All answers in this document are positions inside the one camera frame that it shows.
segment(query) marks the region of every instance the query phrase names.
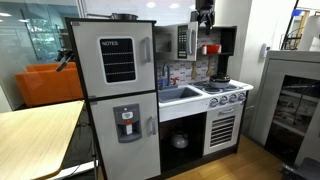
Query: orange sofa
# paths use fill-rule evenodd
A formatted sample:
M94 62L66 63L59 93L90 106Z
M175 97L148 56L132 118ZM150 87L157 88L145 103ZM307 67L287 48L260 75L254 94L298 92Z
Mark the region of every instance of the orange sofa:
M27 71L15 75L28 107L83 99L80 80L74 62L56 72L60 63L26 66Z

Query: stove knob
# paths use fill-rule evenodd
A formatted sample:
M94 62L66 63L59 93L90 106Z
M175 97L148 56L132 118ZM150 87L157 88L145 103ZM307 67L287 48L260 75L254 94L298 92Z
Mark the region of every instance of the stove knob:
M246 95L244 93L240 93L238 96L238 101L245 101L246 100Z
M229 102L230 103L234 103L237 101L237 96L235 94L232 94L230 97L229 97Z
M216 107L218 104L219 104L218 99L217 98L213 98L213 99L211 99L209 106L210 107Z
M228 102L228 98L226 96L223 96L221 99L220 99L220 104L221 105L225 105L227 104Z

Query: refrigerator handle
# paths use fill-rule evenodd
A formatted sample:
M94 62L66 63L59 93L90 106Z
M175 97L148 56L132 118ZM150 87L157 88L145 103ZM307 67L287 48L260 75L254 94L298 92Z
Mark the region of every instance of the refrigerator handle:
M150 38L149 37L146 37L144 38L144 45L145 45L145 50L146 50L146 53L145 53L145 60L147 63L150 63L151 62L151 52L150 52Z
M151 124L152 124L152 135L156 135L157 134L157 118L156 116L151 116Z
M192 29L187 30L187 53L192 55Z

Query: ceiling light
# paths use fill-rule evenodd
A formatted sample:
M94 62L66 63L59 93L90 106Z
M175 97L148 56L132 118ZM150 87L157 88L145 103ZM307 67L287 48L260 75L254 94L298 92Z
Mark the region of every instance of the ceiling light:
M11 14L8 14L8 13L0 13L0 16L11 16Z
M179 5L178 3L173 3L173 4L171 4L171 5L169 6L169 8L171 8L171 9L176 9L176 8L178 8L178 7L180 7L180 5Z
M156 7L156 3L154 3L154 2L148 2L148 3L147 3L147 7L148 7L148 8L154 8L154 7Z
M189 8L190 8L191 10L194 10L194 9L196 9L196 5L192 4Z

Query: faucet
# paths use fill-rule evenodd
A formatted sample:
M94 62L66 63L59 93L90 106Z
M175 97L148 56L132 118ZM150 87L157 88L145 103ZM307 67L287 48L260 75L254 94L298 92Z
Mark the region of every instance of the faucet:
M165 68L167 68L167 86L170 86L170 67L168 64L162 66L162 76L165 76Z

